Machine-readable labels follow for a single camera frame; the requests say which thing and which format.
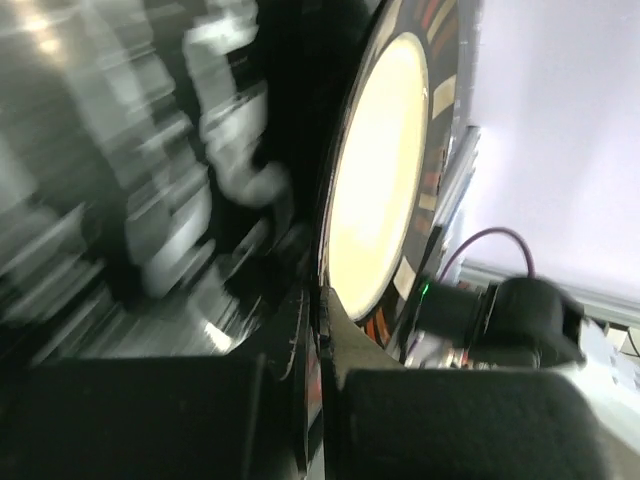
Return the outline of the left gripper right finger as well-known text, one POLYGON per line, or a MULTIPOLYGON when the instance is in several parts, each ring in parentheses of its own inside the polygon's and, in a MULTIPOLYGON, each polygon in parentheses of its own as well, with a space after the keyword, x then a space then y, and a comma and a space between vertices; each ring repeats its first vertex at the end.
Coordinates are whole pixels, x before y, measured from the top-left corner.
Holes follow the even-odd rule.
POLYGON ((320 294, 324 449, 331 479, 611 479, 607 443, 554 373, 416 370, 320 294))

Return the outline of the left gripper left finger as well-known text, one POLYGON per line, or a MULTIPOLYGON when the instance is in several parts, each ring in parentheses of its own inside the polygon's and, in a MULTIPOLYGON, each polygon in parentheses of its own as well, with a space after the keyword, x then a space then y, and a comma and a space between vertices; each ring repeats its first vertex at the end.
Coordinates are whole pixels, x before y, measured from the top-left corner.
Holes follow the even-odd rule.
POLYGON ((5 479, 302 479, 309 295, 224 356, 64 360, 1 387, 5 479))

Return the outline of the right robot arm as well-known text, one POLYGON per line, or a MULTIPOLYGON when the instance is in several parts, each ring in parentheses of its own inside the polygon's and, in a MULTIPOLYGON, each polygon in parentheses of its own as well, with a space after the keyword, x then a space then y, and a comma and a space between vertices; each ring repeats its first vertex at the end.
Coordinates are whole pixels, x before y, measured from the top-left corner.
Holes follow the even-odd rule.
POLYGON ((412 327, 405 360, 416 368, 565 368, 583 384, 639 392, 638 364, 545 280, 514 277, 481 292, 428 282, 412 327))

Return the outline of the beige brown rimmed plate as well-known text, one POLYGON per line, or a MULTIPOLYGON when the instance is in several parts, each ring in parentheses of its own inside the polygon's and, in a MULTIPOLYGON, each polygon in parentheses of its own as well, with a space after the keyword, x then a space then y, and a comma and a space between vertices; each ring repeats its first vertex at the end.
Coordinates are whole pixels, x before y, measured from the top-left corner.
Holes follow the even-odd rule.
POLYGON ((471 135, 477 1, 382 1, 350 65, 321 169, 309 322, 329 479, 370 478, 350 450, 348 374, 400 367, 471 135))

